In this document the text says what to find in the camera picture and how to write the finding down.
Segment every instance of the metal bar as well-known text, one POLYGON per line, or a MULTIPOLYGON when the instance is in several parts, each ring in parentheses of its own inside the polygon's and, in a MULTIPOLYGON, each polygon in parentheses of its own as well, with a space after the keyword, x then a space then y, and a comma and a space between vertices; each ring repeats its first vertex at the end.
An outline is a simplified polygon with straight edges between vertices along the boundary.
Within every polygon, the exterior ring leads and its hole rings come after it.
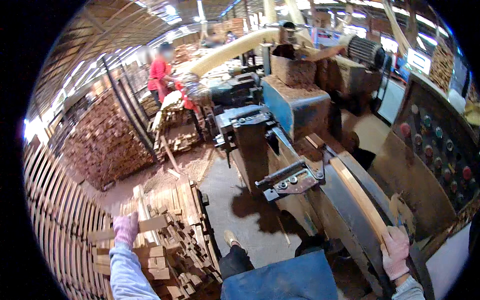
POLYGON ((152 136, 150 136, 147 132, 147 128, 144 124, 144 122, 142 121, 142 119, 138 116, 138 113, 136 111, 136 109, 133 107, 132 105, 132 102, 130 101, 130 97, 128 97, 128 94, 127 94, 127 91, 125 90, 125 86, 123 85, 123 82, 118 79, 118 84, 119 84, 119 87, 120 87, 120 90, 122 91, 123 95, 125 96, 125 99, 126 99, 126 104, 128 105, 128 107, 130 107, 132 109, 132 113, 133 113, 133 116, 136 118, 136 120, 138 121, 138 123, 140 124, 140 126, 142 127, 143 131, 145 132, 145 135, 148 137, 148 139, 150 140, 150 142, 153 144, 153 138, 152 136))
POLYGON ((125 74, 125 78, 127 79, 127 85, 130 88, 130 90, 132 91, 133 98, 135 99, 135 103, 138 106, 138 108, 140 110, 140 113, 143 115, 145 120, 149 120, 149 118, 147 116, 147 113, 145 112, 144 107, 140 104, 140 101, 138 101, 137 94, 136 94, 135 90, 133 89, 132 84, 130 83, 130 79, 128 78, 128 72, 124 69, 123 64, 121 63, 120 57, 119 57, 119 61, 120 61, 121 70, 125 74))
POLYGON ((108 67, 107 67, 107 64, 106 64, 106 61, 105 61, 105 58, 102 57, 102 62, 107 70, 107 76, 108 76, 108 80, 110 80, 110 84, 112 85, 112 89, 113 89, 113 92, 115 93, 115 96, 117 96, 117 99, 119 100, 119 103, 120 105, 122 106, 122 109, 123 111, 125 112, 125 115, 127 116, 128 120, 130 121, 130 123, 132 124, 133 128, 135 129, 135 131, 137 132, 137 135, 138 135, 138 138, 140 139, 140 141, 142 142, 142 144, 144 144, 145 148, 147 148, 148 152, 150 152, 150 155, 152 156, 153 158, 153 162, 155 163, 158 163, 158 159, 156 157, 156 153, 155 151, 153 150, 153 147, 150 146, 150 144, 147 142, 147 140, 144 138, 144 136, 142 135, 142 133, 140 132, 140 129, 137 127, 137 124, 135 124, 135 122, 133 121, 132 119, 132 116, 130 115, 130 113, 128 112, 127 108, 125 107, 125 104, 123 103, 123 101, 121 100, 121 97, 120 97, 120 93, 118 92, 118 89, 117 89, 117 86, 115 85, 115 81, 112 77, 112 74, 110 74, 110 71, 108 70, 108 67))

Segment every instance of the gray sleeve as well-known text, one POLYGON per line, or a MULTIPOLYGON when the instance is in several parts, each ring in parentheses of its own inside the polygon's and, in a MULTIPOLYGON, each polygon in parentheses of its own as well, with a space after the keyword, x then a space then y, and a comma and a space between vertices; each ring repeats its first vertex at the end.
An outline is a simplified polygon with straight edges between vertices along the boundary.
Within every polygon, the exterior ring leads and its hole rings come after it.
POLYGON ((425 300, 423 288, 412 276, 396 288, 392 300, 425 300))

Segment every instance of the glove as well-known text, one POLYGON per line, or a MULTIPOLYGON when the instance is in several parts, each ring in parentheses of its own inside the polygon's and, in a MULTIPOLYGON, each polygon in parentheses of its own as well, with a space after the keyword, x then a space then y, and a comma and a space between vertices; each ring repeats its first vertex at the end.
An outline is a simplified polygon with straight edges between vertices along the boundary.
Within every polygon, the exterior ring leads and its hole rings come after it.
POLYGON ((124 243, 131 250, 138 233, 138 213, 133 212, 131 216, 114 217, 113 232, 115 233, 115 245, 124 243))
POLYGON ((408 257, 408 235, 405 228, 387 227, 388 232, 382 234, 385 244, 380 246, 383 255, 384 269, 390 280, 395 280, 408 273, 406 258, 408 257))

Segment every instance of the concrete floor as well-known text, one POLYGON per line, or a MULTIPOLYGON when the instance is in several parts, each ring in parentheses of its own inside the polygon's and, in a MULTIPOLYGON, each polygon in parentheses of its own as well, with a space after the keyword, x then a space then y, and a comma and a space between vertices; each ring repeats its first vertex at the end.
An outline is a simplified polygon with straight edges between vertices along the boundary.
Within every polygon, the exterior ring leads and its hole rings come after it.
POLYGON ((302 235, 301 227, 289 223, 276 206, 269 205, 265 199, 254 199, 245 184, 240 182, 235 167, 229 169, 226 160, 218 158, 213 162, 200 184, 200 191, 208 195, 210 205, 206 210, 222 256, 229 252, 223 239, 225 229, 237 235, 255 268, 295 256, 295 249, 301 243, 296 232, 302 235), (277 216, 288 232, 290 245, 277 216))

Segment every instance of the worker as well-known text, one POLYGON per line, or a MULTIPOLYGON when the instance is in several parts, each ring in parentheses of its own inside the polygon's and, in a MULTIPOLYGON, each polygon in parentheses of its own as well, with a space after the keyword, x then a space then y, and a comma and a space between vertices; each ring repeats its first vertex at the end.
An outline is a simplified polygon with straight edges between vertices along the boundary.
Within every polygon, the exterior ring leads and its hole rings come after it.
MULTIPOLYGON (((142 273, 133 241, 138 213, 113 219, 115 247, 110 250, 110 285, 113 298, 159 299, 142 273)), ((219 261, 224 279, 222 299, 338 299, 335 281, 324 252, 309 247, 286 261, 254 269, 247 250, 229 230, 224 234, 230 252, 219 261)), ((396 285, 393 300, 423 300, 422 286, 408 273, 408 236, 404 228, 388 227, 383 235, 383 265, 396 285)))
POLYGON ((176 78, 170 76, 172 67, 168 64, 174 57, 175 49, 165 42, 157 48, 155 59, 150 66, 147 87, 159 108, 162 108, 163 99, 168 94, 168 82, 177 81, 176 78))

